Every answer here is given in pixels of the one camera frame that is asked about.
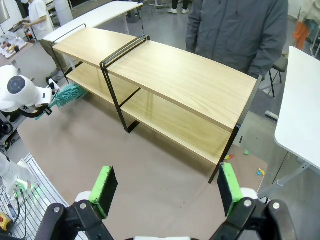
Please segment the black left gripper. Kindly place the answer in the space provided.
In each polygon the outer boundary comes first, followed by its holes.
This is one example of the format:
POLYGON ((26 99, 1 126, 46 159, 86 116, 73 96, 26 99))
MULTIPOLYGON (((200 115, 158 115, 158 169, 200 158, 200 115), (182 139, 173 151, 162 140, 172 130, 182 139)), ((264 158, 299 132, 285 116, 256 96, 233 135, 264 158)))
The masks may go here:
POLYGON ((50 105, 48 105, 48 104, 45 104, 43 106, 38 107, 37 110, 38 110, 37 114, 39 116, 41 116, 43 114, 47 114, 48 116, 50 116, 52 114, 52 109, 51 109, 50 105))

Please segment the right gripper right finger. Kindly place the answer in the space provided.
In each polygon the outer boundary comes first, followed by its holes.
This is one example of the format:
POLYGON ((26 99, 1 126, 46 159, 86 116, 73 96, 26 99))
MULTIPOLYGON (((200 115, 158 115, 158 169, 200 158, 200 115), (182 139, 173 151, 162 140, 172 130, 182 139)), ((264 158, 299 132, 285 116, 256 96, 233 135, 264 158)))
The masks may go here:
POLYGON ((217 184, 226 220, 213 240, 238 240, 244 231, 255 232, 260 240, 295 240, 296 230, 286 203, 263 203, 255 190, 240 187, 230 163, 219 165, 217 184))

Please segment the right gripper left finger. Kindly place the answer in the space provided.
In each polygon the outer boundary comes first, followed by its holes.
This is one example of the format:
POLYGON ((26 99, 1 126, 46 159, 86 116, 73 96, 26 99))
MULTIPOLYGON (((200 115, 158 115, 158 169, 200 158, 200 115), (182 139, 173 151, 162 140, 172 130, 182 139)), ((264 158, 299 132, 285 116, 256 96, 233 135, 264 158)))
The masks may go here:
POLYGON ((61 203, 48 206, 37 231, 38 240, 74 240, 84 233, 89 240, 112 240, 104 225, 118 186, 112 166, 102 167, 88 199, 65 207, 61 203))

